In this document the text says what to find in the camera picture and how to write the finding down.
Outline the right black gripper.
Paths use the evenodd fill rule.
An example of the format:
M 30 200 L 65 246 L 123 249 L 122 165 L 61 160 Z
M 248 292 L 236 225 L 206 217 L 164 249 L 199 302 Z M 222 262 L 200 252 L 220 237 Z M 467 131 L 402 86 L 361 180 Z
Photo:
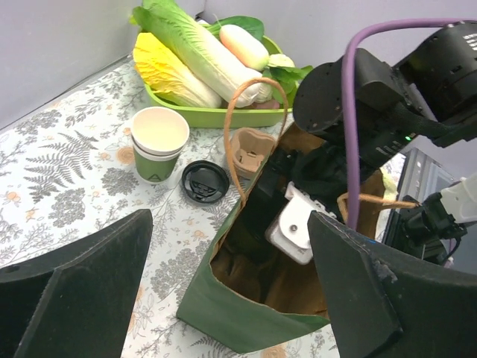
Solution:
M 319 201 L 339 222 L 345 215 L 338 209 L 338 197 L 347 190 L 344 160 L 336 148 L 303 151 L 278 148 L 265 164 L 248 202 L 241 212 L 243 233 L 238 235 L 238 252 L 246 257 L 272 257 L 286 254 L 265 238 L 265 231 L 288 203 L 284 194 L 289 182 Z

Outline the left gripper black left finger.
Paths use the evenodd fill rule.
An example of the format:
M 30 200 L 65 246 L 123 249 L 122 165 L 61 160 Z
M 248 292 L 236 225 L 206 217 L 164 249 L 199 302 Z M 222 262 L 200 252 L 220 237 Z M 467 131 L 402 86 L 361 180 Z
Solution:
M 2 357 L 120 357 L 153 219 L 102 230 L 1 269 Z

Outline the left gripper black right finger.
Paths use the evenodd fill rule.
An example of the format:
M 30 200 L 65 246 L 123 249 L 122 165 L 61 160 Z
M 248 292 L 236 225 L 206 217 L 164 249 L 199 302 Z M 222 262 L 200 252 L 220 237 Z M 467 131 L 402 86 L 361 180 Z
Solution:
M 476 276 L 404 254 L 316 211 L 308 229 L 341 357 L 476 356 Z

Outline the green brown paper bag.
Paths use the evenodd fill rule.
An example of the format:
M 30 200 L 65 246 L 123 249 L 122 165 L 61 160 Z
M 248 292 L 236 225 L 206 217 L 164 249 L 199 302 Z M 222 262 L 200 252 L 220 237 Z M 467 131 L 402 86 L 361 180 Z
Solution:
M 277 147 L 308 154 L 322 140 L 291 125 Z M 239 354 L 249 354 L 331 325 L 314 257 L 300 265 L 290 257 L 246 257 L 238 252 L 240 215 L 265 164 L 222 224 L 179 305 L 177 317 Z M 361 206 L 358 229 L 374 240 L 381 199 Z

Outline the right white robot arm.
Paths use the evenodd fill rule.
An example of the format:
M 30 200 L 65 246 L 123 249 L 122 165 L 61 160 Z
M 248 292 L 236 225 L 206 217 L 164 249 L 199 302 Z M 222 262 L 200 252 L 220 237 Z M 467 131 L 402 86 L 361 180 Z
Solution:
M 322 210 L 372 236 L 378 214 L 392 207 L 386 243 L 443 265 L 446 239 L 460 239 L 469 219 L 450 192 L 423 202 L 384 202 L 381 166 L 418 136 L 445 148 L 476 137 L 476 23 L 441 24 L 394 66 L 360 47 L 383 31 L 416 28 L 417 20 L 374 25 L 356 34 L 342 58 L 313 69 L 294 100 L 283 134 L 241 213 L 246 236 L 236 242 L 252 261 L 278 254 L 312 258 L 309 215 Z

